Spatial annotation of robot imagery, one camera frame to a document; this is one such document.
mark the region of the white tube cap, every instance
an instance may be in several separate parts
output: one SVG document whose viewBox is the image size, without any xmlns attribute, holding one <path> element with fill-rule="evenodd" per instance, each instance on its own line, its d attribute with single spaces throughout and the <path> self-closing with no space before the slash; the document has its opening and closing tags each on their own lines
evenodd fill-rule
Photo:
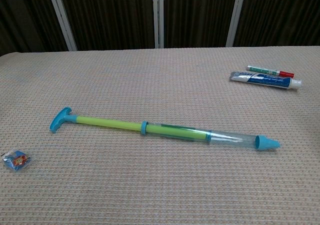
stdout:
<svg viewBox="0 0 320 225">
<path fill-rule="evenodd" d="M 299 89 L 299 88 L 301 88 L 301 86 L 302 86 L 302 81 L 301 80 L 292 79 L 291 84 L 290 84 L 290 87 L 292 89 Z"/>
</svg>

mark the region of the blue and white toothpaste tube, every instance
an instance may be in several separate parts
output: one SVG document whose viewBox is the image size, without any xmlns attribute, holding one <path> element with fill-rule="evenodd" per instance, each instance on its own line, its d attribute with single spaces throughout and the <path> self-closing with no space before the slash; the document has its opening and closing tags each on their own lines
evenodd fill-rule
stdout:
<svg viewBox="0 0 320 225">
<path fill-rule="evenodd" d="M 291 77 L 279 77 L 240 71 L 232 72 L 230 79 L 238 82 L 265 85 L 282 89 L 298 89 L 302 85 L 300 80 L 294 80 Z"/>
</svg>

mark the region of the small packet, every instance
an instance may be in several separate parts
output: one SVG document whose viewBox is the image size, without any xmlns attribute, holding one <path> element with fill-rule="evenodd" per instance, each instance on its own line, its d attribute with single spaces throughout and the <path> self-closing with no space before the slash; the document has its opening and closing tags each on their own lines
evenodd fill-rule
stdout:
<svg viewBox="0 0 320 225">
<path fill-rule="evenodd" d="M 6 167 L 15 172 L 26 168 L 33 160 L 28 153 L 24 153 L 15 149 L 3 154 L 1 159 Z"/>
</svg>

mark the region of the dark curtain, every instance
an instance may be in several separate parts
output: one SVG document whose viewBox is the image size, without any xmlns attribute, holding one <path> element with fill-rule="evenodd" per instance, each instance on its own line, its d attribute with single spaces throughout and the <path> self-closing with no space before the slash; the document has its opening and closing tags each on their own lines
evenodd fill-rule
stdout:
<svg viewBox="0 0 320 225">
<path fill-rule="evenodd" d="M 63 0 L 78 50 L 155 47 L 152 0 Z"/>
<path fill-rule="evenodd" d="M 225 47 L 235 0 L 164 0 L 166 48 Z"/>
<path fill-rule="evenodd" d="M 51 0 L 0 0 L 0 56 L 66 50 Z"/>
<path fill-rule="evenodd" d="M 244 0 L 233 45 L 320 45 L 320 0 Z"/>
</svg>

